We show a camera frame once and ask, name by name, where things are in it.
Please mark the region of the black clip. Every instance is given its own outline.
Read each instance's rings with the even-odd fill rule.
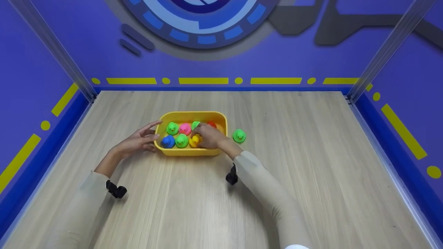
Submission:
[[[117,199],[123,198],[123,196],[128,191],[124,186],[118,186],[111,182],[111,180],[106,181],[106,189],[112,194],[113,197]]]
[[[238,182],[238,175],[237,175],[237,169],[235,168],[235,164],[233,163],[233,166],[231,168],[231,172],[229,172],[226,175],[226,181],[233,186]]]

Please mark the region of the wooden table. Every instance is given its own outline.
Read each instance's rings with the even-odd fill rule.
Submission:
[[[299,202],[315,248],[429,248],[341,93],[143,91],[99,94],[5,248],[40,248],[71,186],[134,130],[177,110],[219,111],[230,132],[243,129],[241,146]],[[90,247],[278,248],[261,204],[225,181],[231,166],[225,155],[123,161],[113,181],[127,196],[106,199]]]

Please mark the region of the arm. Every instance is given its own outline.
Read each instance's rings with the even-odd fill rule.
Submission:
[[[112,176],[121,157],[111,150],[103,158],[95,171],[91,171],[85,182],[74,194],[68,208],[63,212],[47,248],[77,249],[88,238],[93,229],[93,222],[105,200],[106,181]]]
[[[46,248],[78,249],[93,231],[93,223],[105,200],[106,182],[118,164],[140,150],[154,151],[153,142],[158,138],[151,128],[162,121],[155,121],[136,130],[131,136],[114,146],[86,178],[77,190],[68,208],[50,235]]]
[[[263,167],[260,160],[252,153],[243,151],[229,138],[221,140],[218,147],[234,161],[238,177],[274,218],[280,247],[282,249],[312,248],[311,239],[297,202]]]

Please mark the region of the long sleeve shirt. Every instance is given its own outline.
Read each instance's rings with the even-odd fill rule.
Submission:
[[[282,249],[308,249],[309,234],[295,200],[263,167],[258,158],[244,151],[234,158],[238,177],[274,218]],[[69,207],[57,223],[48,249],[78,249],[93,230],[93,222],[106,193],[105,175],[91,171],[75,193]]]

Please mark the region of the yellow dash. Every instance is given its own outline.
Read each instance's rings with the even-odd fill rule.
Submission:
[[[72,97],[74,97],[77,90],[78,90],[77,84],[72,83],[71,87],[65,92],[63,97],[57,102],[57,104],[52,109],[52,114],[58,117],[60,113],[62,113],[63,109],[68,105],[69,101],[71,101]]]
[[[12,178],[16,175],[22,165],[25,163],[26,159],[29,157],[31,152],[37,147],[41,138],[36,134],[33,134],[25,145],[20,149],[19,153],[12,159],[6,169],[0,175],[0,193],[3,192],[4,188],[9,184]]]
[[[427,156],[426,152],[423,150],[421,145],[417,142],[414,136],[408,131],[406,126],[398,118],[397,114],[391,109],[388,104],[385,104],[381,111],[386,116],[388,121],[392,124],[394,129],[397,131],[398,135],[403,139],[406,146],[411,150],[414,156],[420,160]]]
[[[111,85],[157,85],[155,78],[106,78]]]
[[[251,78],[251,84],[300,84],[301,78]]]
[[[368,86],[366,87],[366,91],[369,92],[372,89],[373,85],[372,83],[369,83]]]
[[[325,78],[324,85],[353,85],[358,78]]]
[[[181,85],[227,85],[229,78],[179,78]]]

